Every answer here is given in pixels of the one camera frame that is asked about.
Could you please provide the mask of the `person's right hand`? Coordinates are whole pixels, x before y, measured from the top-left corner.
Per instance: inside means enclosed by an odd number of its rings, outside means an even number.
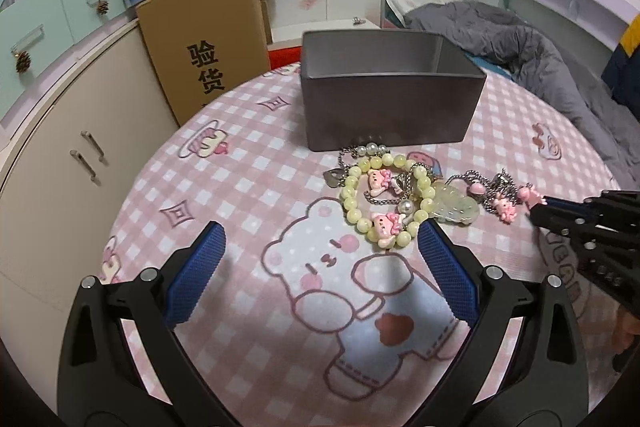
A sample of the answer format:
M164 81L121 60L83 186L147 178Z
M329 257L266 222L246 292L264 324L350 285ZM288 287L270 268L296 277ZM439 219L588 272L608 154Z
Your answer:
M629 361L639 349L640 322L622 305L616 313L616 322L612 335L612 346L615 351L612 366L616 373L622 373Z

